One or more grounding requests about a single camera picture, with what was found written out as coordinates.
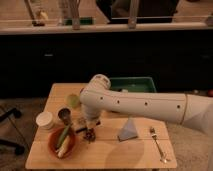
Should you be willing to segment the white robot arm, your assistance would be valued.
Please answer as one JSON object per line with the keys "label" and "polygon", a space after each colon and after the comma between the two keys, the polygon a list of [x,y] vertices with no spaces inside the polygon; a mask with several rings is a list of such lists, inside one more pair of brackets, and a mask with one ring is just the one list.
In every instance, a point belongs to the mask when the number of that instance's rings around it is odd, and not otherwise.
{"label": "white robot arm", "polygon": [[139,115],[181,124],[213,137],[213,98],[184,93],[118,92],[110,79],[97,74],[80,93],[82,113],[88,122],[102,110]]}

